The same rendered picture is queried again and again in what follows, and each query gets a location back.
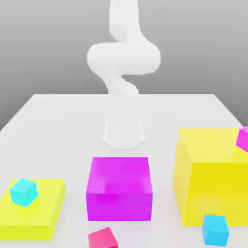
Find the small pink red cube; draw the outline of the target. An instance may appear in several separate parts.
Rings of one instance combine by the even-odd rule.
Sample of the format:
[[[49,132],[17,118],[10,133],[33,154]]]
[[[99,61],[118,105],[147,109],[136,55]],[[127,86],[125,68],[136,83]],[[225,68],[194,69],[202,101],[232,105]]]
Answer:
[[[110,227],[89,234],[88,239],[89,248],[119,248]]]

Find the small magenta cube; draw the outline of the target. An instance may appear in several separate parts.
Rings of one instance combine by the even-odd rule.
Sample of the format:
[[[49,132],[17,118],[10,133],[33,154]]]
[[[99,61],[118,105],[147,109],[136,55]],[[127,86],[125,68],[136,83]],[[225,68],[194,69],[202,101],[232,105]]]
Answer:
[[[239,129],[236,146],[248,153],[248,126]]]

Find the small cyan cube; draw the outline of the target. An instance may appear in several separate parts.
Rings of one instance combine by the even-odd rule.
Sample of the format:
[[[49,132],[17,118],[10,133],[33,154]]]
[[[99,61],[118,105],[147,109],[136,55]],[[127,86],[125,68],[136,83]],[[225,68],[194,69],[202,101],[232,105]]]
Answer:
[[[23,178],[10,187],[9,192],[12,202],[22,207],[29,207],[38,197],[36,182]]]

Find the small blue cube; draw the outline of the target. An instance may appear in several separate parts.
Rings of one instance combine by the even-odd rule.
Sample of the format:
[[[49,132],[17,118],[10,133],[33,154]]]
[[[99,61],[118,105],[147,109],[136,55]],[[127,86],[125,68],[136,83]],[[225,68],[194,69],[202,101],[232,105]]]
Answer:
[[[229,238],[229,228],[225,217],[204,215],[202,236],[205,245],[225,247]]]

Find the large magenta box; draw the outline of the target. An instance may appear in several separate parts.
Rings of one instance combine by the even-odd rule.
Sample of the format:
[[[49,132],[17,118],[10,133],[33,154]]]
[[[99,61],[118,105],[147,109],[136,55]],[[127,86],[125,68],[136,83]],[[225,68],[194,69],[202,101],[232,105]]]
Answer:
[[[86,189],[89,221],[150,221],[153,188],[147,157],[93,157]]]

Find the large yellow box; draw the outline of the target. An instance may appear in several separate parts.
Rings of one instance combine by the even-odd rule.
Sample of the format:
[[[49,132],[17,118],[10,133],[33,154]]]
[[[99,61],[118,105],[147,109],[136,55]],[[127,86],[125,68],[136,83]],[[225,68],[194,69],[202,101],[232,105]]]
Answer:
[[[248,152],[236,146],[238,128],[180,128],[173,189],[184,226],[204,215],[248,226]]]

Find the flat lime yellow box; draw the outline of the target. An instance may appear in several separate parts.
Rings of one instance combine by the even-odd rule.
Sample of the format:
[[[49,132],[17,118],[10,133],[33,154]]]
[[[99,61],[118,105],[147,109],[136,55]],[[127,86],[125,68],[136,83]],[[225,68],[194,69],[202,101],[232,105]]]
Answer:
[[[16,205],[9,189],[0,198],[0,241],[51,241],[65,198],[63,179],[34,179],[38,197]]]

